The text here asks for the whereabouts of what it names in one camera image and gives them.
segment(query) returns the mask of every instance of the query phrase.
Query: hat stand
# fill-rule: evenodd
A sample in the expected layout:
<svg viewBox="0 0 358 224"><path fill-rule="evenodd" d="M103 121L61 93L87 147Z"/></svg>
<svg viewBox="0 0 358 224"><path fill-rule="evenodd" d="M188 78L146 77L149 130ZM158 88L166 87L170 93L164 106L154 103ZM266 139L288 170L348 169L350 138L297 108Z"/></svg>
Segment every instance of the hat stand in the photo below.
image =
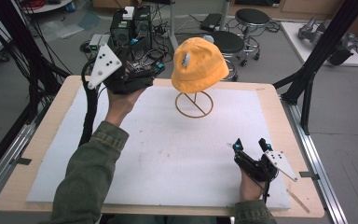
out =
<svg viewBox="0 0 358 224"><path fill-rule="evenodd" d="M205 108L201 108L200 105L197 103L197 94L198 93L202 93L203 95L205 95L207 97L207 99L209 99L210 101L210 105L207 107L207 109ZM193 105L195 106L200 112L201 114L199 116L195 116L195 115L190 115L189 113L186 113L185 110L183 108L180 108L179 104L178 104L178 100L181 96L185 96L188 101ZM175 106L176 106L176 109L183 115L185 115L186 117L189 117L189 118L192 118L192 119L199 119L199 118L203 118L207 115L209 115L212 110L213 110L213 100L212 100L212 97L206 93L205 91L200 91L200 92L196 92L194 93L194 97L191 98L190 96L187 95L187 93L179 93L178 96L176 96L176 100L175 100Z"/></svg>

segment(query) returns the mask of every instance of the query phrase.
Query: hand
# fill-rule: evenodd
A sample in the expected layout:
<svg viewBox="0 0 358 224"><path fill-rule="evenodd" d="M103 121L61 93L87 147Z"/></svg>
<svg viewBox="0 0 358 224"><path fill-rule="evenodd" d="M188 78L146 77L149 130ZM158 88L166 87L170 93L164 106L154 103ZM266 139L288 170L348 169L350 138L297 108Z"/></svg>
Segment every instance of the hand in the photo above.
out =
<svg viewBox="0 0 358 224"><path fill-rule="evenodd" d="M133 106L144 90L138 90L126 95L113 94L110 90L107 90L109 109L105 121L119 127L123 119L132 111Z"/></svg>
<svg viewBox="0 0 358 224"><path fill-rule="evenodd" d="M241 187L240 196L241 202L259 200L263 194L265 182L257 182L248 176L242 169L241 170Z"/></svg>

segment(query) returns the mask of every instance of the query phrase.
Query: white paper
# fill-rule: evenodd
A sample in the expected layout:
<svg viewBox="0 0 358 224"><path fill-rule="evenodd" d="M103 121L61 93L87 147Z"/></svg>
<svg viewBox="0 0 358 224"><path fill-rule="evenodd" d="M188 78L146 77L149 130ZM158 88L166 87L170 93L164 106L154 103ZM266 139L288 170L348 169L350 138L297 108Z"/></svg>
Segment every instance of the white paper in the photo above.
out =
<svg viewBox="0 0 358 224"><path fill-rule="evenodd" d="M148 88L123 121L130 134L105 203L232 207L239 200L241 172L232 144L258 160L260 138L271 142L255 91L208 89L213 111L200 119L180 114L172 87ZM198 96L198 103L205 99ZM94 130L106 114L100 96ZM29 202L52 202L77 148L87 108L81 87L39 168ZM282 175L272 181L268 207L290 208Z"/></svg>

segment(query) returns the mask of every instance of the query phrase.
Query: metal frame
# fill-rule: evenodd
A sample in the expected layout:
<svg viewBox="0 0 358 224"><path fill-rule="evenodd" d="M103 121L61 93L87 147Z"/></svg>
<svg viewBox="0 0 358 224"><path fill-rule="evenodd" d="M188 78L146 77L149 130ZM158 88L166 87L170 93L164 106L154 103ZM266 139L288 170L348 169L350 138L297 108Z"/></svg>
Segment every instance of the metal frame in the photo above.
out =
<svg viewBox="0 0 358 224"><path fill-rule="evenodd" d="M298 97L304 92L301 127L306 134L310 134L308 124L313 80L324 62L334 53L342 36L345 35L357 17L358 0L344 1L303 66L291 76L273 84L275 89L278 89L293 82L289 90L282 95L282 99L291 105L296 105Z"/></svg>
<svg viewBox="0 0 358 224"><path fill-rule="evenodd" d="M342 211L341 205L339 204L336 193L334 192L327 173L324 169L318 151L316 150L316 147L313 144L311 137L306 134L304 132L304 129L301 127L300 110L298 109L297 105L289 105L286 102L283 102L283 105L287 106L293 119L292 122L296 125L298 137L301 139L303 150L308 158L310 169L315 175L319 177L318 179L314 179L314 182L317 184L320 193L324 197L324 206L328 209L330 217L332 218L334 223L348 223L345 214Z"/></svg>
<svg viewBox="0 0 358 224"><path fill-rule="evenodd" d="M24 124L0 160L0 184L6 178L10 169L16 166L17 160L21 157L23 150L26 149L26 146L34 136L36 126L35 119L30 124Z"/></svg>

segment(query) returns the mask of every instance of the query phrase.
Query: floor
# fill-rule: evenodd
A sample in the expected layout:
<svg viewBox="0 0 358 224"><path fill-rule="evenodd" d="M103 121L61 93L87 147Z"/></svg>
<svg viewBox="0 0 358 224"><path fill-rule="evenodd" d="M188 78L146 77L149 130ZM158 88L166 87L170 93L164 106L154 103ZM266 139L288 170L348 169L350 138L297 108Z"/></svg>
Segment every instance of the floor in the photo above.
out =
<svg viewBox="0 0 358 224"><path fill-rule="evenodd" d="M109 13L98 12L99 18L91 13L87 4L79 5L76 12L56 10L39 15L40 23L62 21L66 26L82 24L86 27L66 39L52 39L50 47L73 74L80 74L87 57L79 50L80 45L90 40L92 34L109 31ZM195 17L202 21L204 16ZM199 24L190 16L176 19L179 44L193 35L204 33ZM264 32L257 41L262 46L260 59L250 59L245 67L233 60L239 72L239 82L275 83L292 75L302 62L290 45L283 31ZM40 38L35 42L44 55L46 50ZM170 47L168 39L165 44ZM160 77L170 78L172 62ZM28 85L14 62L0 61L0 141L28 103ZM288 86L277 89L278 93L287 91ZM302 97L298 107L301 108ZM358 67L323 66L313 85L310 106L310 136L322 159L329 180L349 223L358 223ZM48 218L47 213L5 213L0 212L0 223L36 223ZM322 218L277 218L278 223L333 223L328 215Z"/></svg>

